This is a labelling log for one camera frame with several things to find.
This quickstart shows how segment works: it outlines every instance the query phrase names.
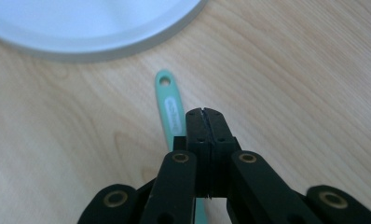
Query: wooden table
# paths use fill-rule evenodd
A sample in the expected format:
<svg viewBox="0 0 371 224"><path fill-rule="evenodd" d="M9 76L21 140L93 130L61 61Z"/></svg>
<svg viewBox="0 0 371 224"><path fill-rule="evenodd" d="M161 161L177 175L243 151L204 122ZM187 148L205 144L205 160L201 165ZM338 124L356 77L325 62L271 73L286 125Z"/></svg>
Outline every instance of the wooden table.
<svg viewBox="0 0 371 224"><path fill-rule="evenodd" d="M162 68L185 111L222 112L291 188L330 185L371 209L371 0L212 0L175 37L110 62L0 42L0 223L76 223L100 189L154 178ZM206 210L229 222L225 200Z"/></svg>

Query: hanging hole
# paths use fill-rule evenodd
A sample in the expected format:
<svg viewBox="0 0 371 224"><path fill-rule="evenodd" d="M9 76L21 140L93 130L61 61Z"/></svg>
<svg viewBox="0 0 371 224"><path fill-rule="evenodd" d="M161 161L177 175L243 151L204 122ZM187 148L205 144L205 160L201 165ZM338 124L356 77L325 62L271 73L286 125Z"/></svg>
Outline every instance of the hanging hole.
<svg viewBox="0 0 371 224"><path fill-rule="evenodd" d="M157 218L157 224L172 224L174 223L174 218L169 213L162 213Z"/></svg>
<svg viewBox="0 0 371 224"><path fill-rule="evenodd" d="M169 85L171 85L171 80L168 77L162 77L159 80L159 85L161 85L161 86L169 86Z"/></svg>
<svg viewBox="0 0 371 224"><path fill-rule="evenodd" d="M240 154L239 159L247 163L253 163L257 161L257 157L251 154L246 154L246 153Z"/></svg>
<svg viewBox="0 0 371 224"><path fill-rule="evenodd" d="M172 156L172 159L176 162L186 162L189 160L189 157L186 154L177 153Z"/></svg>
<svg viewBox="0 0 371 224"><path fill-rule="evenodd" d="M319 198L325 204L337 209L344 209L348 207L348 202L344 198L331 191L320 192Z"/></svg>
<svg viewBox="0 0 371 224"><path fill-rule="evenodd" d="M306 221L302 216L291 214L290 216L287 217L287 221L290 224L305 224Z"/></svg>
<svg viewBox="0 0 371 224"><path fill-rule="evenodd" d="M103 203L106 207L119 207L128 200L128 194L123 190L115 190L106 194Z"/></svg>

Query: teal handle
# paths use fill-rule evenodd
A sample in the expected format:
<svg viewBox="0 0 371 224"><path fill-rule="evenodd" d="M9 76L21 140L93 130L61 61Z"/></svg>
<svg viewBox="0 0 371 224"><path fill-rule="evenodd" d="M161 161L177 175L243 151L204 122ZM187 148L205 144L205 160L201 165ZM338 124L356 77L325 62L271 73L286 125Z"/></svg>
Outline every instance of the teal handle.
<svg viewBox="0 0 371 224"><path fill-rule="evenodd" d="M169 151L173 151L174 136L186 136L186 115L176 82L168 70L156 75L156 96L166 143ZM202 199L196 202L195 223L208 223Z"/></svg>

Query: plate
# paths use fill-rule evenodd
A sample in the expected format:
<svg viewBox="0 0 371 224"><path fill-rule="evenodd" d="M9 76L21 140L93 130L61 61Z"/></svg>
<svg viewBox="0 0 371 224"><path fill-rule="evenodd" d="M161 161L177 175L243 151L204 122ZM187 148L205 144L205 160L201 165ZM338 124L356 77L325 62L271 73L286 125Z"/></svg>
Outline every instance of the plate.
<svg viewBox="0 0 371 224"><path fill-rule="evenodd" d="M94 62L178 33L207 0L0 0L0 39L34 56Z"/></svg>

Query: wooden surface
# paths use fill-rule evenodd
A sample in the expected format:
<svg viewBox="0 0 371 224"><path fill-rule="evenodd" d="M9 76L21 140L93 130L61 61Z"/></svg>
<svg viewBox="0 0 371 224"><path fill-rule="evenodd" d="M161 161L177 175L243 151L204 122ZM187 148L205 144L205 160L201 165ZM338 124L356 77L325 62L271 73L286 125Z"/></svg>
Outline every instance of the wooden surface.
<svg viewBox="0 0 371 224"><path fill-rule="evenodd" d="M100 189L155 177L162 68L186 111L222 112L291 188L334 186L371 209L371 0L212 0L170 40L105 63L0 42L0 223L76 223ZM224 200L206 209L229 222Z"/></svg>

